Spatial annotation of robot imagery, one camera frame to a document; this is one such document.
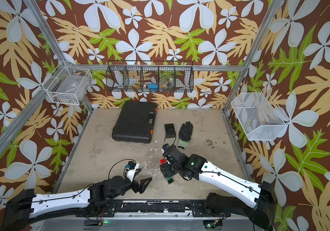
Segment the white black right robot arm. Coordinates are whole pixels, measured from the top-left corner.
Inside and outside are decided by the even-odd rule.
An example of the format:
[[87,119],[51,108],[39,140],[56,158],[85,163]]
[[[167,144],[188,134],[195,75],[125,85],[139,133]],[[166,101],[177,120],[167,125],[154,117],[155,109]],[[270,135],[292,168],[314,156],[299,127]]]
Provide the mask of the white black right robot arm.
[[165,178],[180,175],[184,180],[212,184],[227,193],[221,196],[209,193],[204,208],[211,216],[237,214],[247,217],[254,225],[266,231],[274,229],[274,218],[278,199],[272,184],[250,182],[230,174],[212,164],[205,158],[192,154],[186,156],[174,145],[162,147],[164,162],[160,169]]

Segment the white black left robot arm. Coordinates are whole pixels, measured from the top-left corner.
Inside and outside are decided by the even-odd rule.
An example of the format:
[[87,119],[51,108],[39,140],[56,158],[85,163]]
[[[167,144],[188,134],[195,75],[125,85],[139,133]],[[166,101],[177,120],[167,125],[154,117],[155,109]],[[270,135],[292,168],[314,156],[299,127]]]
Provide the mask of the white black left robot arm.
[[29,224],[68,215],[99,217],[109,201],[130,190],[144,193],[151,181],[151,177],[137,182],[115,176],[67,193],[40,194],[28,189],[6,202],[0,230],[21,231]]

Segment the red lego brick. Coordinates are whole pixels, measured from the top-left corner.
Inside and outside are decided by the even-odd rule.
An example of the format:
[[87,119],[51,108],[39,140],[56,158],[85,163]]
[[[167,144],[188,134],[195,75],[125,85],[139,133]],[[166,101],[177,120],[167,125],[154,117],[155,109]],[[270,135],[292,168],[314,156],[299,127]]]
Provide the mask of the red lego brick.
[[161,164],[164,164],[166,162],[167,162],[167,160],[165,158],[160,161]]

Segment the dark green lego brick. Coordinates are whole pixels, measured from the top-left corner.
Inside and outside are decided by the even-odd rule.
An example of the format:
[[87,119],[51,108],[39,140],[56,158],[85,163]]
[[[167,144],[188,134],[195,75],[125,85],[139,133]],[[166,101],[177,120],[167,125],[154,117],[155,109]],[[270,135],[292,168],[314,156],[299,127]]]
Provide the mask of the dark green lego brick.
[[174,180],[173,180],[172,177],[171,178],[167,178],[167,182],[168,182],[168,184],[172,184],[174,182]]

